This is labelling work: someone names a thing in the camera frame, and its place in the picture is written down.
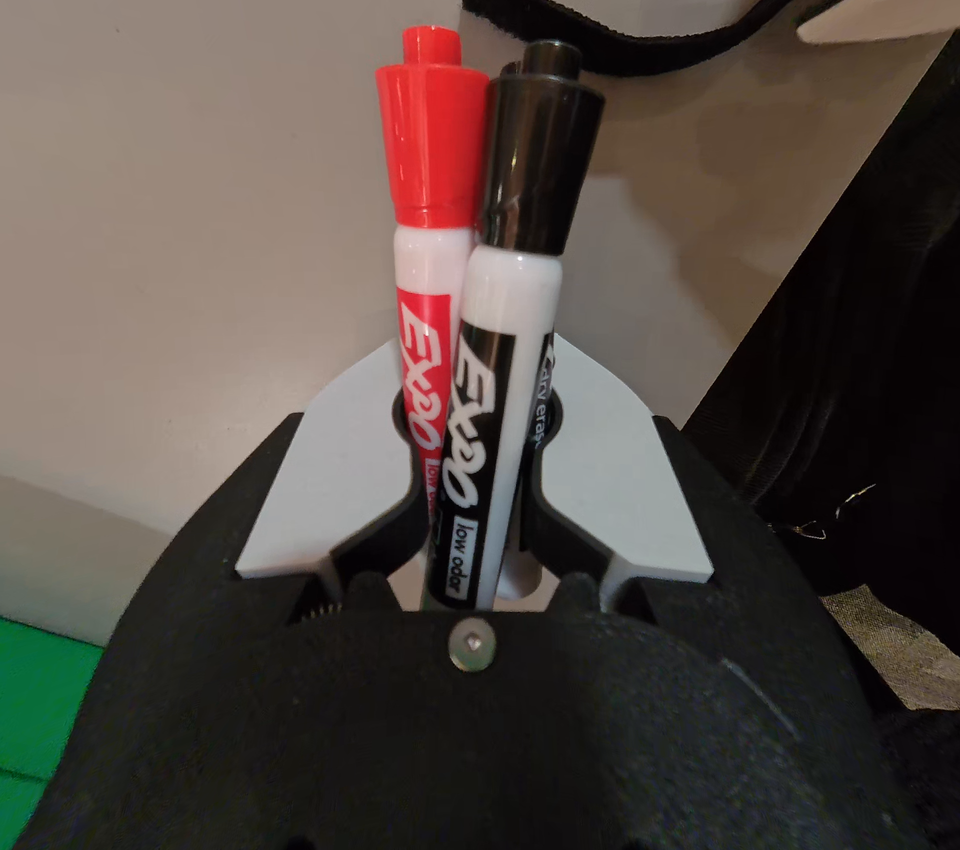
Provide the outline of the green plastic bin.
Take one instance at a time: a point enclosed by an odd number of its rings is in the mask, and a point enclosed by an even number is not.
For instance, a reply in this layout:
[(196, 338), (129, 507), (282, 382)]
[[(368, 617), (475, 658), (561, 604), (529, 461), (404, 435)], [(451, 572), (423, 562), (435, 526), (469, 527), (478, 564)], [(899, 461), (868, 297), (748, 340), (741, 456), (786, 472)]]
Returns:
[(1, 620), (1, 847), (24, 830), (62, 758), (102, 647)]

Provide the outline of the black dry-erase marker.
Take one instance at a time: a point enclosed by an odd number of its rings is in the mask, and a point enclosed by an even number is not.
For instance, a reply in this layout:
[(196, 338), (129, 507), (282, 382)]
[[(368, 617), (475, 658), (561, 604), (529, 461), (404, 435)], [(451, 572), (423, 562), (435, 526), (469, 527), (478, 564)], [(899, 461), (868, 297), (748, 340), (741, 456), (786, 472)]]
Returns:
[(580, 72), (579, 50), (542, 40), (487, 89), (482, 198), (453, 354), (426, 611), (495, 603), (562, 255), (605, 106)]
[(556, 367), (555, 332), (546, 334), (538, 359), (534, 397), (529, 414), (517, 485), (515, 486), (510, 522), (503, 559), (501, 561), (497, 596), (505, 600), (520, 600), (531, 595), (542, 579), (540, 564), (524, 541), (522, 528), (522, 501), (526, 478), (534, 451), (539, 449), (553, 422), (551, 400), (553, 375)]

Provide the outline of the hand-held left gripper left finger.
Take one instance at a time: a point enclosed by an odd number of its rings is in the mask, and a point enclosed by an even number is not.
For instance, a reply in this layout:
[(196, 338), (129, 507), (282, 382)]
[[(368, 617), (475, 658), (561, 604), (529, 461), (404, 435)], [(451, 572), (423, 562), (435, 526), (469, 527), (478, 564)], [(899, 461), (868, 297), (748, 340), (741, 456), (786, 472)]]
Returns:
[(423, 549), (423, 469), (406, 424), (396, 340), (336, 377), (306, 408), (236, 562), (245, 579), (313, 572), (343, 595)]

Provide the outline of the red dry-erase marker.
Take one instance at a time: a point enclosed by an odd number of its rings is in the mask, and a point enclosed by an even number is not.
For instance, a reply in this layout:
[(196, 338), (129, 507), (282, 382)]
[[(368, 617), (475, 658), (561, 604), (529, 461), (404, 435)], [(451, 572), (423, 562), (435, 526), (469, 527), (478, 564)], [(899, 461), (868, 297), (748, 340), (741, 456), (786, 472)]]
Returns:
[(403, 61), (375, 74), (396, 228), (393, 263), (407, 428), (433, 513), (464, 282), (476, 243), (489, 78), (459, 35), (403, 32)]

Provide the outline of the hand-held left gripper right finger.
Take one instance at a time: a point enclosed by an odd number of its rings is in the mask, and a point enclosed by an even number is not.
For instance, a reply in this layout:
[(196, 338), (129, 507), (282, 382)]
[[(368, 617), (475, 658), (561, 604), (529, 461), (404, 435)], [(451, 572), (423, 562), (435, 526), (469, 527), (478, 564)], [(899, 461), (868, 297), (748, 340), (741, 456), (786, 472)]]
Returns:
[(621, 379), (554, 341), (552, 427), (525, 478), (525, 543), (555, 577), (587, 574), (601, 608), (630, 581), (704, 584), (714, 565), (656, 427)]

